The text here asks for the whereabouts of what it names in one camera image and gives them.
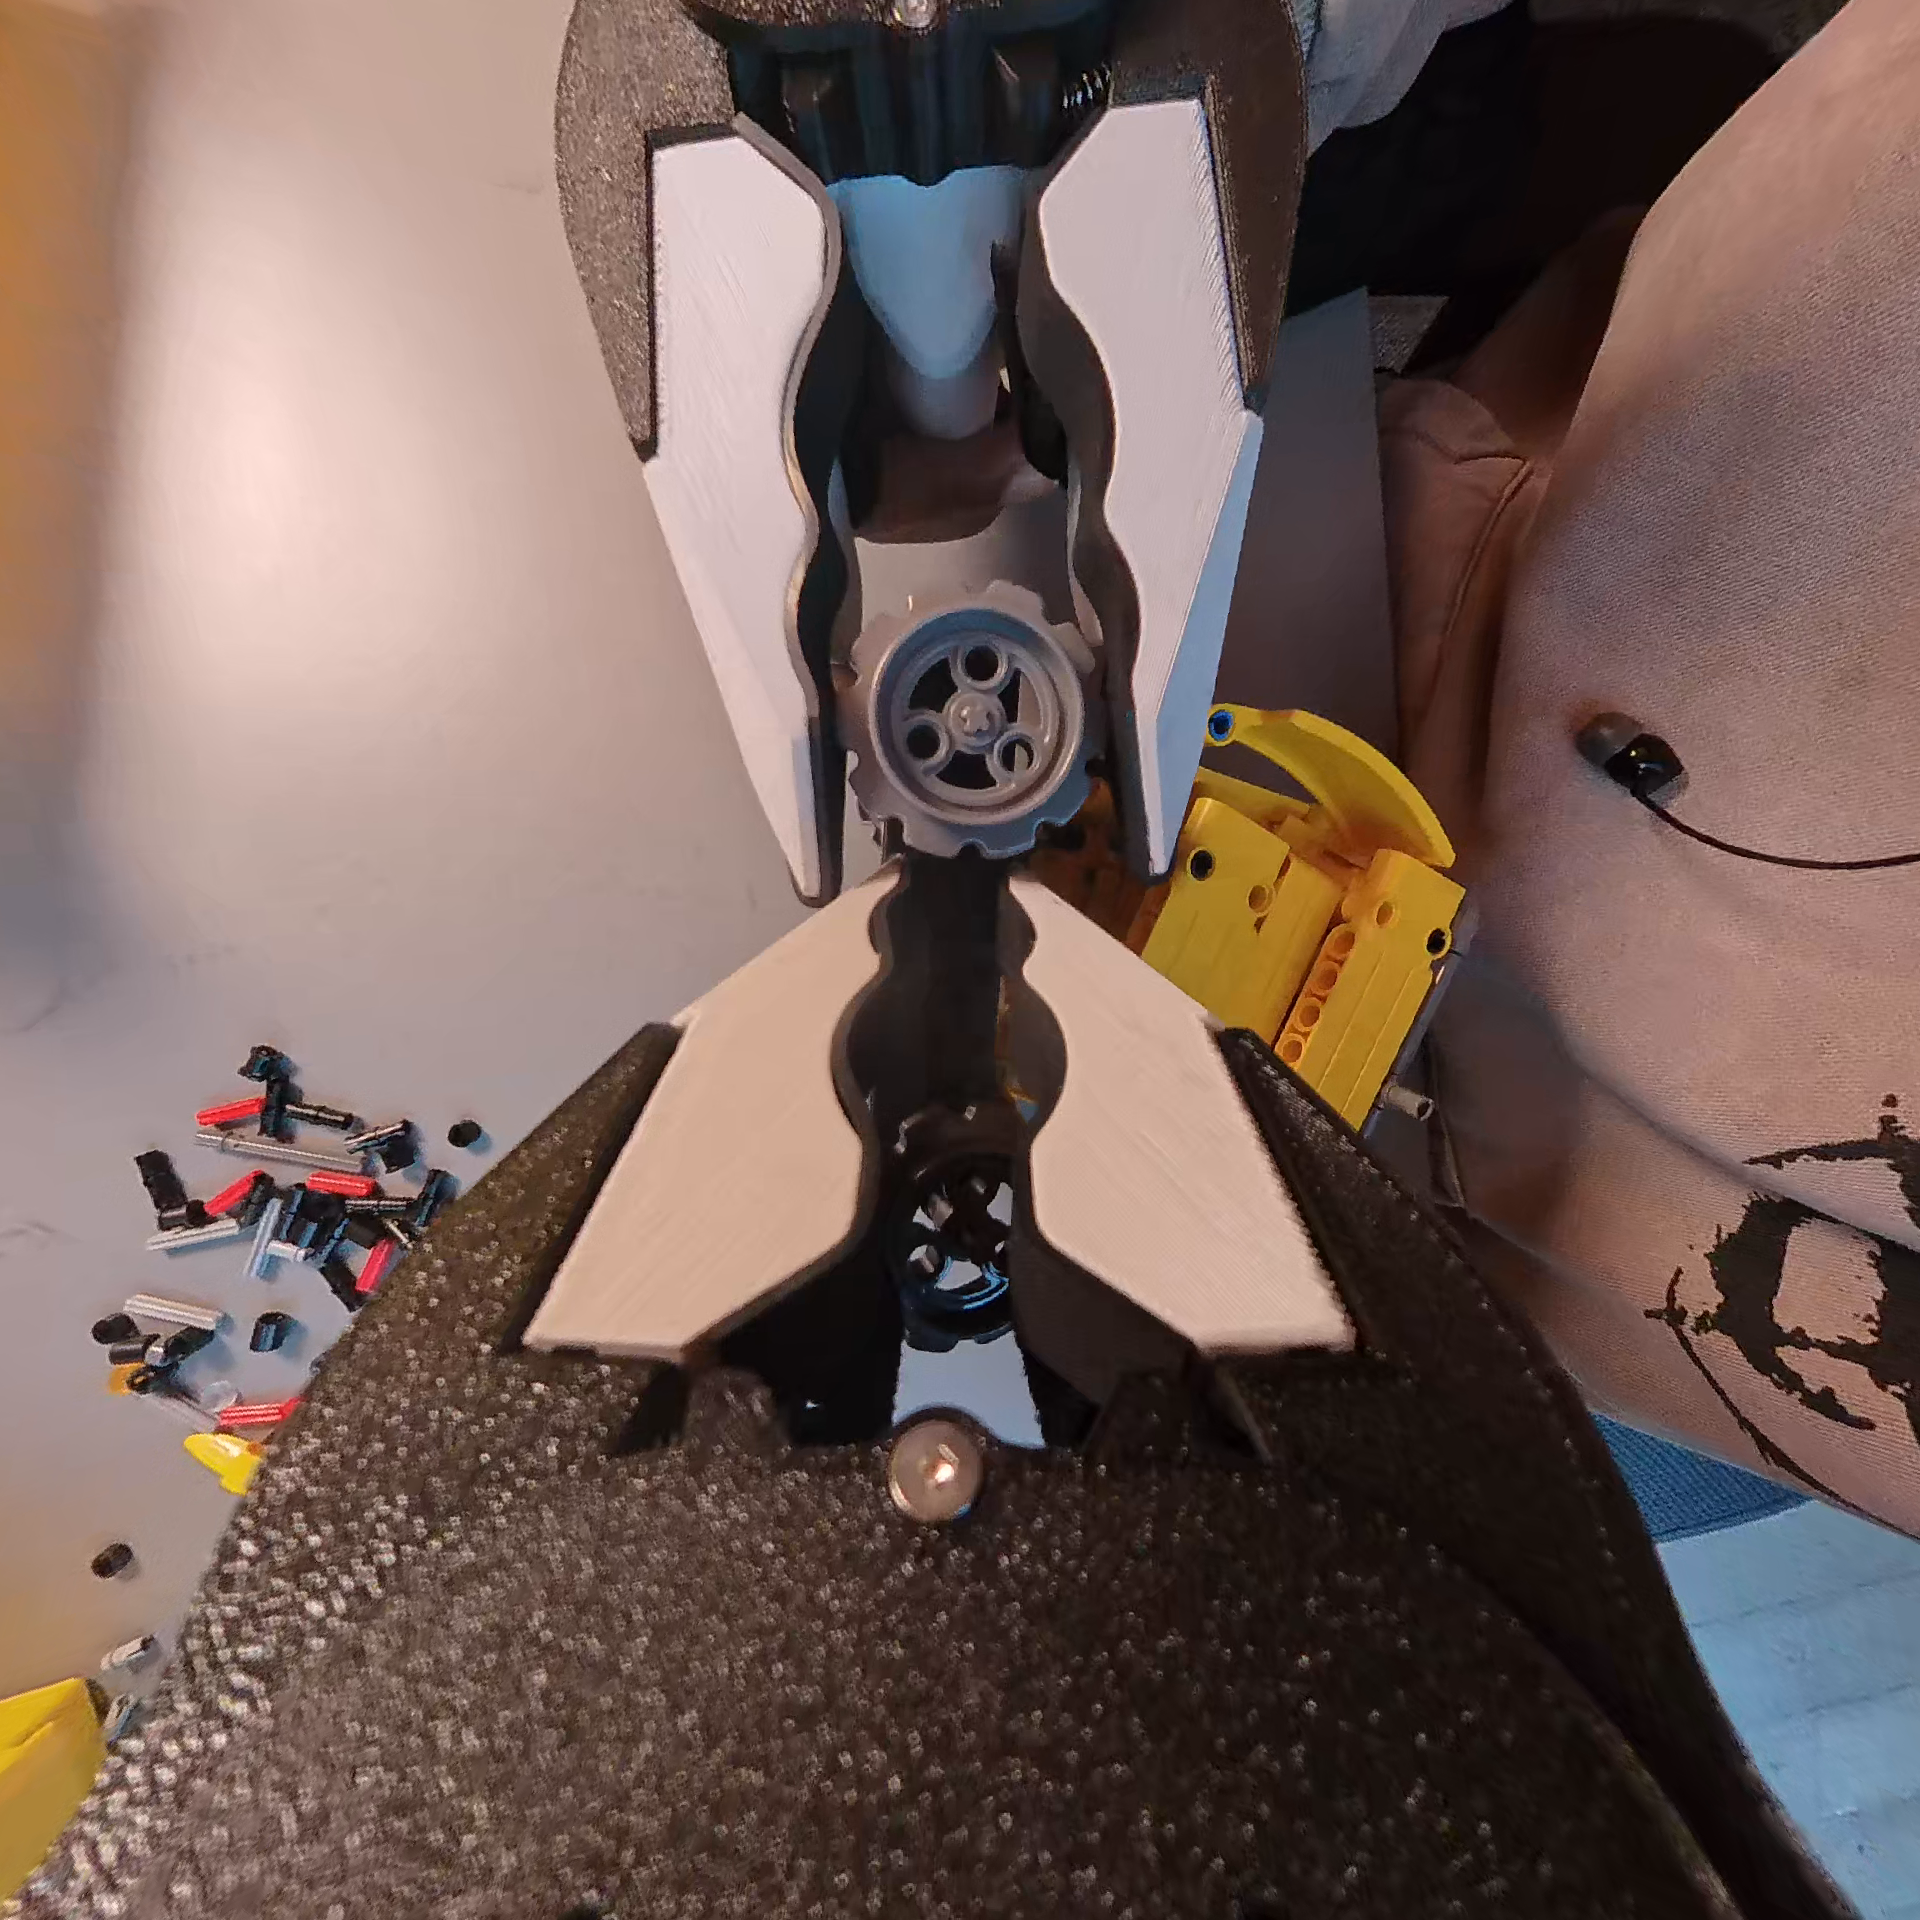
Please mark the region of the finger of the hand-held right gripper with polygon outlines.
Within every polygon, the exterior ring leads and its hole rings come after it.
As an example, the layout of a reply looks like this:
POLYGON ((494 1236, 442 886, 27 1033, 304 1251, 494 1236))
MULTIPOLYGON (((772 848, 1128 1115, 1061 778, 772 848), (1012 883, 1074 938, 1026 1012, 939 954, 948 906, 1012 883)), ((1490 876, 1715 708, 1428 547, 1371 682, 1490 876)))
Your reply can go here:
POLYGON ((1023 214, 1023 367, 1068 462, 1134 873, 1167 873, 1207 744, 1262 420, 1240 385, 1207 110, 1103 110, 1023 214))
POLYGON ((831 647, 858 606, 834 502, 866 359, 838 206, 756 127, 652 155, 646 489, 797 896, 844 883, 831 647))

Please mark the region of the yellow toy brick vehicle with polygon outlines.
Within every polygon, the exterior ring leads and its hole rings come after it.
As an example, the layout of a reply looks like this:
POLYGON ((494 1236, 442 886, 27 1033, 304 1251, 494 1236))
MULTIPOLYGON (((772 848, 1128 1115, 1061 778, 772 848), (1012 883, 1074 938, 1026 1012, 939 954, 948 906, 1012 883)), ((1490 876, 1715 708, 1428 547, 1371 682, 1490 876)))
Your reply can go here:
MULTIPOLYGON (((1118 812, 1103 782, 1050 846, 1036 881, 1143 959, 1216 1023, 1251 1033, 1333 1115, 1363 1128, 1398 1067, 1451 954, 1463 889, 1431 806, 1366 740, 1310 711, 1218 704, 1207 744, 1243 747, 1303 790, 1288 798, 1203 770, 1158 886, 1123 873, 1118 812)), ((1045 1047, 1023 1067, 994 1011, 996 1089, 1040 1099, 1059 1087, 1045 1047)))

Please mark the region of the beige printed sweatshirt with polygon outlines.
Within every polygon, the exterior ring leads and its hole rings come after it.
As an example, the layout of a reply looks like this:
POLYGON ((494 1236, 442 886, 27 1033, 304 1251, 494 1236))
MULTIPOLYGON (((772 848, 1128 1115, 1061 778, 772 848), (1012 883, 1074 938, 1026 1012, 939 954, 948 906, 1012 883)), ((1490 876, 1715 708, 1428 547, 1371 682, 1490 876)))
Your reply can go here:
POLYGON ((1640 220, 1381 399, 1398 706, 1478 930, 1471 1240, 1614 1416, 1916 1537, 1917 20, 1845 4, 1640 220))

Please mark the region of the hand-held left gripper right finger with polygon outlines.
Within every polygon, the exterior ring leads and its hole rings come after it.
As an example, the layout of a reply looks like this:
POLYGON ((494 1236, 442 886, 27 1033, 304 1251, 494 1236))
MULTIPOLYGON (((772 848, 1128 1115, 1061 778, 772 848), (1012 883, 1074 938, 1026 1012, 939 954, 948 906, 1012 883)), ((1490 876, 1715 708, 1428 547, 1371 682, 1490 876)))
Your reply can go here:
POLYGON ((1028 1152, 1040 1235, 1200 1354, 1346 1354, 1352 1322, 1205 1008, 1028 879, 1022 986, 1063 1044, 1028 1152))

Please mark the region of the yellow plastic bin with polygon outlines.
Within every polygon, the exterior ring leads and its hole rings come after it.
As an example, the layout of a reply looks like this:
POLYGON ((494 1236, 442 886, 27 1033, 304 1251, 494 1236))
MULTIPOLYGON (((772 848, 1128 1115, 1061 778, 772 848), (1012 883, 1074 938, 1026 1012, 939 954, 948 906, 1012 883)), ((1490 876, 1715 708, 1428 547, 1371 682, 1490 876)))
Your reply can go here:
POLYGON ((106 1763, 106 1694, 87 1679, 2 1702, 2 1884, 26 1882, 106 1763))

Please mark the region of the pile of small brick pins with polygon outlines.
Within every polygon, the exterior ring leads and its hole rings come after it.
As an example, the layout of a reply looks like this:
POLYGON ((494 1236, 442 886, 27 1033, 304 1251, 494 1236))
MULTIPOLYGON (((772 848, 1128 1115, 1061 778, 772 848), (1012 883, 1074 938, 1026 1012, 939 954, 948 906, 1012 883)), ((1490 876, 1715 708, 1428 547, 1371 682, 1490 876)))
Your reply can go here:
POLYGON ((275 1042, 252 1044, 235 1076, 192 1119, 192 1145, 214 1160, 200 1185, 163 1148, 134 1154, 144 1254, 165 1275, 87 1328, 108 1393, 179 1419, 183 1451, 229 1498, 463 1186, 415 1120, 304 1094, 275 1042))

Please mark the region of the grey toy wheel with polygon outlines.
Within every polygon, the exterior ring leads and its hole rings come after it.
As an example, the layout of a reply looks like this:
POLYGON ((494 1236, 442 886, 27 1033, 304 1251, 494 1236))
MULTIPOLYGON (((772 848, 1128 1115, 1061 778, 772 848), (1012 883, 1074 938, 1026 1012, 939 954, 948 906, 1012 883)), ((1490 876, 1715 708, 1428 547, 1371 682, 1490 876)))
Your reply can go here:
POLYGON ((915 1354, 983 1346, 1012 1331, 1018 1107, 926 1107, 886 1161, 879 1254, 915 1354))
POLYGON ((838 695, 861 817, 928 858, 1026 855, 1087 800, 1095 667, 1080 631, 1015 583, 874 615, 838 695))

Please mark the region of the person's right hand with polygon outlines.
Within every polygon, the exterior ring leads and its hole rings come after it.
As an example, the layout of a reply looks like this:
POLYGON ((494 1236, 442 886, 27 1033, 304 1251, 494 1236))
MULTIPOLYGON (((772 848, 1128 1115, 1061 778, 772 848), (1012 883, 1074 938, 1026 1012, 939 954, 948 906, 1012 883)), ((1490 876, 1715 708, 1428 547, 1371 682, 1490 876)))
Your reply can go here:
POLYGON ((964 540, 1059 488, 1026 458, 1015 420, 964 439, 892 435, 877 443, 870 498, 853 515, 853 532, 870 544, 964 540))

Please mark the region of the person's right forearm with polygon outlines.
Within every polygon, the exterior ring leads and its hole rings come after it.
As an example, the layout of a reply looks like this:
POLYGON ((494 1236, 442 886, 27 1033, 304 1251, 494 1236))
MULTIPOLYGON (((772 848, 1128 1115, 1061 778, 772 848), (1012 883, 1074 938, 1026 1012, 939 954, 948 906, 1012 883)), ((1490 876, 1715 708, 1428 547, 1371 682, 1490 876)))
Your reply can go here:
POLYGON ((1388 116, 1435 44, 1507 3, 1296 3, 1303 30, 1308 152, 1388 116))

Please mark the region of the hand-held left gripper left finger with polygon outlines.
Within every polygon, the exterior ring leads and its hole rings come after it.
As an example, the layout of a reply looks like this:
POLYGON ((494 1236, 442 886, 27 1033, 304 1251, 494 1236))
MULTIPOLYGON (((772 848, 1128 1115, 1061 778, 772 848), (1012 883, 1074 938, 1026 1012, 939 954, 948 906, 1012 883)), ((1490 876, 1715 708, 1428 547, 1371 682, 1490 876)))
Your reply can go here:
POLYGON ((676 1044, 524 1342, 683 1362, 823 1274, 874 1207, 848 1057, 898 868, 840 895, 674 1019, 676 1044))

